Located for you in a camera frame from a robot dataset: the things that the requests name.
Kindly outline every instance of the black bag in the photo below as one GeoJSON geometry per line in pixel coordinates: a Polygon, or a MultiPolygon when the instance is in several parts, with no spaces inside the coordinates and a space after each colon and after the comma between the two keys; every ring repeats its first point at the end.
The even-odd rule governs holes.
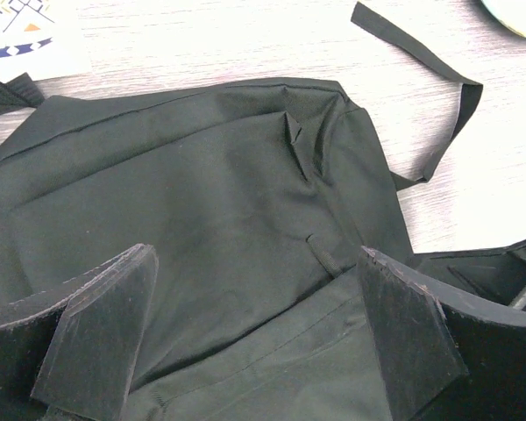
{"type": "Polygon", "coordinates": [[[396,195],[482,86],[352,20],[462,83],[419,180],[304,79],[54,96],[0,146],[0,421],[526,420],[526,241],[415,254],[396,195]]]}

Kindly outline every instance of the round white object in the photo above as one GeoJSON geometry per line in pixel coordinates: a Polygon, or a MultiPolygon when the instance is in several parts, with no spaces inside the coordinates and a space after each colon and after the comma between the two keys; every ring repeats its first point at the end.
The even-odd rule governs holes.
{"type": "Polygon", "coordinates": [[[526,38],[526,0],[481,0],[493,16],[512,32],[526,38]]]}

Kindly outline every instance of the apron strap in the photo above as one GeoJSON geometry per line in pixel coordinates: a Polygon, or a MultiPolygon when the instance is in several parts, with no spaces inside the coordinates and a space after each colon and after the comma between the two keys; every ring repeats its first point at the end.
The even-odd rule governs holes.
{"type": "Polygon", "coordinates": [[[376,38],[383,39],[389,44],[398,46],[400,49],[420,61],[427,68],[430,68],[449,81],[462,84],[458,119],[454,125],[452,135],[431,153],[429,159],[423,166],[421,177],[417,180],[410,180],[396,173],[392,173],[395,187],[398,191],[420,183],[428,182],[434,175],[438,163],[442,160],[446,149],[450,147],[452,141],[456,139],[477,109],[477,106],[480,103],[481,93],[483,92],[483,85],[467,79],[456,72],[440,60],[425,45],[421,44],[419,41],[384,19],[376,12],[368,9],[368,7],[361,2],[357,3],[351,21],[355,25],[360,26],[365,31],[374,35],[376,38]]]}
{"type": "Polygon", "coordinates": [[[0,82],[0,116],[25,107],[37,108],[45,98],[27,73],[9,81],[0,82]]]}

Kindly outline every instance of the orange triangle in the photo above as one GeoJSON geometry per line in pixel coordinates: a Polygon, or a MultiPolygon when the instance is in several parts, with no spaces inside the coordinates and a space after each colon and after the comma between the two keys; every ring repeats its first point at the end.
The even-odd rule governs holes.
{"type": "Polygon", "coordinates": [[[40,30],[41,28],[39,28],[38,26],[34,25],[34,24],[29,24],[26,28],[25,28],[25,32],[31,32],[31,31],[38,31],[40,30]]]}

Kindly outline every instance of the wooden table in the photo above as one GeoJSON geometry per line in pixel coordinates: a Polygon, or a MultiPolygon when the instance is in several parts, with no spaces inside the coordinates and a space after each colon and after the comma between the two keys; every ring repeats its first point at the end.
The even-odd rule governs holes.
{"type": "MultiPolygon", "coordinates": [[[[268,76],[338,80],[373,117],[392,169],[416,175],[448,136],[459,88],[350,22],[355,0],[81,0],[93,73],[47,96],[125,96],[268,76]]],[[[400,194],[417,252],[526,238],[526,39],[478,0],[368,0],[464,76],[481,105],[434,180],[400,194]]],[[[0,143],[29,111],[0,118],[0,143]]]]}

